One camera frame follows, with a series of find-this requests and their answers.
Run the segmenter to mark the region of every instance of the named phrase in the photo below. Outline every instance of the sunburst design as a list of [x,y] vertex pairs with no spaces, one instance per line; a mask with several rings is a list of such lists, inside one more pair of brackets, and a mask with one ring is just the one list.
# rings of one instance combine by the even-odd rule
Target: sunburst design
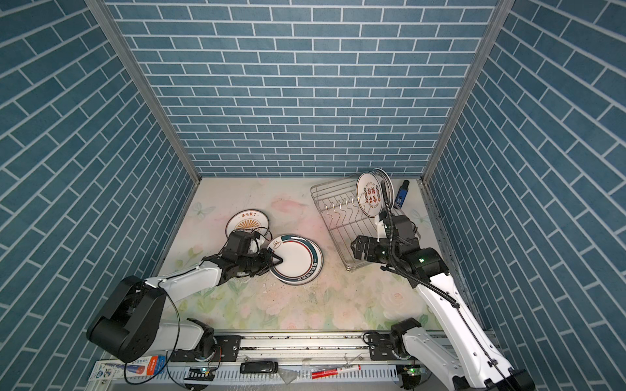
[[261,226],[261,223],[259,223],[258,220],[255,220],[253,218],[247,218],[237,223],[237,226],[235,227],[235,229],[236,230],[253,230],[254,228],[258,228],[260,226]]

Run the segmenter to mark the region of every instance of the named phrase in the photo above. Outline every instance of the red marker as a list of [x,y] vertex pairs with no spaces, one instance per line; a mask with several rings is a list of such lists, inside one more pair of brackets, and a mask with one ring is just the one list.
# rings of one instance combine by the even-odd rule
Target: red marker
[[341,367],[341,368],[321,370],[319,372],[312,372],[311,373],[311,377],[312,378],[321,378],[321,377],[338,375],[339,373],[344,373],[344,372],[353,372],[353,371],[356,371],[356,370],[361,370],[361,366],[358,365],[358,364],[346,365],[345,367]]

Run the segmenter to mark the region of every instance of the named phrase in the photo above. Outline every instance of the plate with red chinese characters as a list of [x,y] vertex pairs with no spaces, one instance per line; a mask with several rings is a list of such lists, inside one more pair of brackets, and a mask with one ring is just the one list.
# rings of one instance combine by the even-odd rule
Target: plate with red chinese characters
[[234,230],[256,230],[257,228],[270,228],[270,220],[265,213],[256,209],[242,210],[230,218],[226,224],[226,237]]
[[368,217],[375,217],[382,209],[381,184],[372,173],[363,173],[356,183],[359,206]]

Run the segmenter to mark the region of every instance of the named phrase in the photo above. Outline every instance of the floral tablecloth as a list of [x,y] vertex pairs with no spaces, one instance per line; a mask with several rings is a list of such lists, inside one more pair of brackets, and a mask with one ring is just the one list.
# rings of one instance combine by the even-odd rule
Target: floral tablecloth
[[[441,330],[405,279],[377,265],[346,271],[310,196],[310,187],[322,181],[202,180],[160,274],[192,266],[219,251],[226,241],[226,223],[247,208],[267,214],[274,236],[293,233],[316,242],[324,266],[315,280],[301,286],[283,284],[271,273],[233,278],[179,301],[181,318],[197,318],[221,330],[369,330],[388,329],[414,317],[427,329]],[[411,182],[403,211],[417,224],[422,247],[438,250],[419,188]],[[163,317],[174,320],[175,314],[170,308]]]

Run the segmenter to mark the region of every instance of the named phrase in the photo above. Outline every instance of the plate with orange sunburst design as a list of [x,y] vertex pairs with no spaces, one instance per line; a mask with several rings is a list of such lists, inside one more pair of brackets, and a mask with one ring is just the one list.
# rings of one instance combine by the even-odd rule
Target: plate with orange sunburst design
[[265,213],[256,209],[242,210],[226,224],[226,237],[234,230],[254,230],[260,227],[270,228],[270,221]]

